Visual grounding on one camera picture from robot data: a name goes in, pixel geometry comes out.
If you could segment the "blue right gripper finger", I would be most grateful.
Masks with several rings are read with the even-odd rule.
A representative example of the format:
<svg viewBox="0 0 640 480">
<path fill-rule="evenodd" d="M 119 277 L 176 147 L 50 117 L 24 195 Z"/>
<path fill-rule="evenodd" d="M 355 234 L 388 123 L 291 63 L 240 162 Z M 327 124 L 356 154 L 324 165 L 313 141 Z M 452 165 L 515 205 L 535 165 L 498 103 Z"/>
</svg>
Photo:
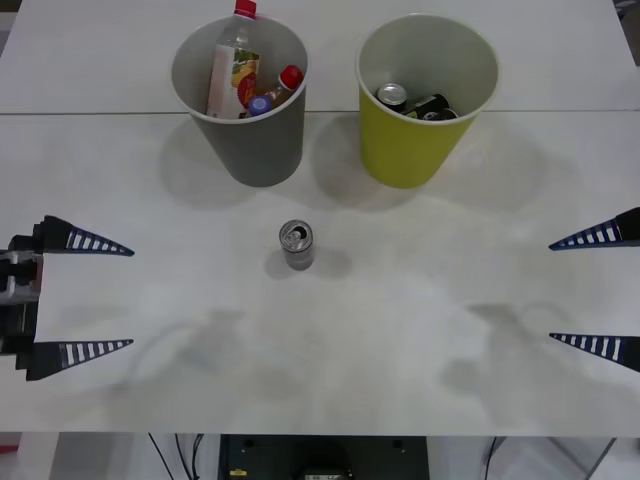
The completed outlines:
<svg viewBox="0 0 640 480">
<path fill-rule="evenodd" d="M 580 335 L 549 333 L 548 336 L 563 344 L 598 358 L 640 372 L 640 338 L 638 336 Z"/>
<path fill-rule="evenodd" d="M 590 248 L 638 247 L 640 208 L 623 212 L 549 245 L 551 251 Z"/>
</svg>

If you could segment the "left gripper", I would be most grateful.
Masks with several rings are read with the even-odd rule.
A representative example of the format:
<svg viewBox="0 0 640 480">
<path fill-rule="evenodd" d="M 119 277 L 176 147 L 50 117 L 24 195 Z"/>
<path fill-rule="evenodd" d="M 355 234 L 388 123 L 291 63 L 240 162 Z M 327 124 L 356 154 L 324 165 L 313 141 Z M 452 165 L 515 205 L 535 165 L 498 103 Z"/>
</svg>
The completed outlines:
<svg viewBox="0 0 640 480">
<path fill-rule="evenodd" d="M 25 371 L 27 381 L 48 378 L 134 343 L 119 339 L 33 344 L 39 300 L 39 253 L 34 246 L 51 254 L 135 255 L 112 239 L 51 215 L 34 225 L 32 237 L 11 239 L 1 251 L 1 354 L 16 355 L 16 369 Z"/>
</svg>

